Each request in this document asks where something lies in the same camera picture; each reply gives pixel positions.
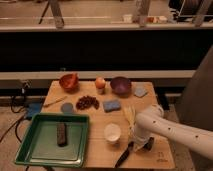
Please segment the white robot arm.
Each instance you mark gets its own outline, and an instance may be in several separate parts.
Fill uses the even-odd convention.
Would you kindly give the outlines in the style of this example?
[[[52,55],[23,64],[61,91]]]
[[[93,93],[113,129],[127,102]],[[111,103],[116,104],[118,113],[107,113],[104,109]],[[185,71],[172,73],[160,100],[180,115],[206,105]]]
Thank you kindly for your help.
[[[164,119],[164,111],[159,105],[150,105],[135,116],[130,138],[142,148],[151,133],[159,134],[181,143],[198,154],[213,160],[213,132]]]

